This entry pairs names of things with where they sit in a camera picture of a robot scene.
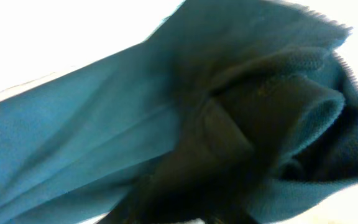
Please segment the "black polo shirt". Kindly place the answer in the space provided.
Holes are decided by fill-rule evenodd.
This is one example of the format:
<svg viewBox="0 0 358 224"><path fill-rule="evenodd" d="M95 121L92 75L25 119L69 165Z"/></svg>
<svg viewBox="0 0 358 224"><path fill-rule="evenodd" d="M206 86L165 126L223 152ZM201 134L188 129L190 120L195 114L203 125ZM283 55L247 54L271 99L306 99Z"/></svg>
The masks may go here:
<svg viewBox="0 0 358 224"><path fill-rule="evenodd" d="M275 223L358 184L348 27L185 1L145 42L0 102L0 223Z"/></svg>

